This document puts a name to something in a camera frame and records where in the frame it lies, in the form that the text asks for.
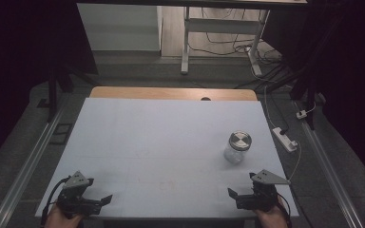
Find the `wooden table edge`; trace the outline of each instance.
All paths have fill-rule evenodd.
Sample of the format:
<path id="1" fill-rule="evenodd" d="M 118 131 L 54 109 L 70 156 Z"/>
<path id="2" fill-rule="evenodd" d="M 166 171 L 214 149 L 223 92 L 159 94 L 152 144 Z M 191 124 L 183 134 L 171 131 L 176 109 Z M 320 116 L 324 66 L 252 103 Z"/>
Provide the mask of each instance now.
<path id="1" fill-rule="evenodd" d="M 96 86 L 90 98 L 257 101 L 250 89 Z"/>

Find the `metal frame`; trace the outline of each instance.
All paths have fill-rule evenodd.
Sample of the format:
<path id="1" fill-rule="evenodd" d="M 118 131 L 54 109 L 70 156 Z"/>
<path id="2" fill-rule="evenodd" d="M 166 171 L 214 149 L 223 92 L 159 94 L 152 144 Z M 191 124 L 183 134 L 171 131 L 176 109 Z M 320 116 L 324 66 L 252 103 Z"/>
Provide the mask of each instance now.
<path id="1" fill-rule="evenodd" d="M 61 119 L 69 97 L 69 94 L 64 94 L 62 96 L 61 100 L 59 101 L 58 111 L 56 112 L 52 121 L 50 123 L 47 123 L 43 133 L 38 139 L 37 144 L 33 147 L 31 153 L 29 154 L 28 158 L 22 166 L 22 169 L 20 170 L 19 174 L 11 185 L 8 193 L 2 200 L 2 203 L 0 205 L 0 227 L 7 226 L 10 217 L 17 206 L 17 203 L 21 199 L 23 192 L 25 191 L 26 186 L 29 183 L 31 175 L 34 172 L 38 161 L 40 161 L 40 158 L 47 147 L 52 132 L 54 131 L 56 125 Z"/>
<path id="2" fill-rule="evenodd" d="M 293 102 L 293 105 L 298 109 L 298 105 L 296 102 Z M 325 174 L 325 177 L 328 183 L 333 190 L 333 193 L 338 201 L 339 207 L 342 210 L 342 213 L 345 219 L 348 221 L 349 227 L 352 228 L 363 228 L 363 222 L 355 209 L 354 204 L 352 203 L 351 198 L 349 197 L 348 192 L 345 187 L 342 185 L 342 182 L 339 179 L 339 176 L 336 174 L 336 170 L 330 162 L 330 159 L 325 152 L 324 147 L 322 146 L 319 137 L 316 131 L 310 128 L 310 125 L 305 121 L 301 123 L 303 130 L 309 140 L 310 145 L 312 146 L 317 160 L 321 166 L 322 171 Z"/>
<path id="3" fill-rule="evenodd" d="M 250 34 L 255 35 L 251 48 L 247 49 L 250 59 L 251 68 L 256 76 L 261 76 L 262 72 L 259 68 L 257 57 L 255 56 L 259 39 L 265 28 L 266 19 L 269 10 L 262 9 L 259 21 L 239 21 L 239 20 L 221 20 L 221 19 L 202 19 L 190 18 L 189 7 L 184 9 L 184 38 L 182 47 L 182 71 L 181 74 L 188 73 L 188 56 L 189 32 L 213 32 L 213 33 L 232 33 L 232 34 Z"/>

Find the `glass jar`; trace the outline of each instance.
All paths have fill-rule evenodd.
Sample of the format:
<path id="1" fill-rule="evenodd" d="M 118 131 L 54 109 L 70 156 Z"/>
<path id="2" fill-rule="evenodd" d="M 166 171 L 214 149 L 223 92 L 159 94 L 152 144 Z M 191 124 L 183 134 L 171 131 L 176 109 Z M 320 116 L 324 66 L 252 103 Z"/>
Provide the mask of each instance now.
<path id="1" fill-rule="evenodd" d="M 250 148 L 251 141 L 248 133 L 243 131 L 233 132 L 224 149 L 224 157 L 233 164 L 240 163 L 244 159 L 244 153 Z"/>

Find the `human hand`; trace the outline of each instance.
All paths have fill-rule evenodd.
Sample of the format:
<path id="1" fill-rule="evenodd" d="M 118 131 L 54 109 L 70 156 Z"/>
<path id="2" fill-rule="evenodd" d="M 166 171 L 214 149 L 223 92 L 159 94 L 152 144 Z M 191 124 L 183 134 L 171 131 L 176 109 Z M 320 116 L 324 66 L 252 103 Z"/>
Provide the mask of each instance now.
<path id="1" fill-rule="evenodd" d="M 82 220 L 82 215 L 76 215 L 75 217 L 68 219 L 62 213 L 61 209 L 56 205 L 52 206 L 49 211 L 45 228 L 76 228 L 79 222 Z"/>
<path id="2" fill-rule="evenodd" d="M 254 213 L 258 216 L 262 228 L 287 228 L 285 216 L 277 206 L 268 212 L 254 210 Z"/>

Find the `metal rail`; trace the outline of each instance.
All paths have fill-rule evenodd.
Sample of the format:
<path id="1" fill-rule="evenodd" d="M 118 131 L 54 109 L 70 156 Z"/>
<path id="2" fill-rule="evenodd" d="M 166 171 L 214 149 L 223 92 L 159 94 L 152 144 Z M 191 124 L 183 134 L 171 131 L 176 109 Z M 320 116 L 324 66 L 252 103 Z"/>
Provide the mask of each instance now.
<path id="1" fill-rule="evenodd" d="M 311 130 L 310 126 L 305 121 L 303 121 L 301 124 L 310 145 L 313 147 L 322 171 L 324 172 L 325 177 L 327 178 L 327 181 L 330 184 L 334 195 L 336 196 L 339 207 L 342 210 L 345 219 L 348 221 L 349 227 L 363 228 L 364 226 L 357 213 L 357 210 L 355 209 L 348 192 L 336 174 L 336 171 L 331 164 L 316 131 Z"/>
<path id="2" fill-rule="evenodd" d="M 47 147 L 49 138 L 52 135 L 52 132 L 54 131 L 56 125 L 59 123 L 59 120 L 61 119 L 69 96 L 69 94 L 63 94 L 61 96 L 57 113 L 53 117 L 52 121 L 50 123 L 47 123 L 43 133 L 38 139 L 37 144 L 34 145 L 31 153 L 23 164 L 22 169 L 17 174 L 16 179 L 14 180 L 8 193 L 3 199 L 0 205 L 0 227 L 6 227 L 8 225 L 13 211 L 16 208 L 17 203 L 21 199 L 22 194 L 29 183 L 31 175 L 33 174 L 35 167 L 38 164 L 38 161 L 40 161 L 40 158 Z"/>

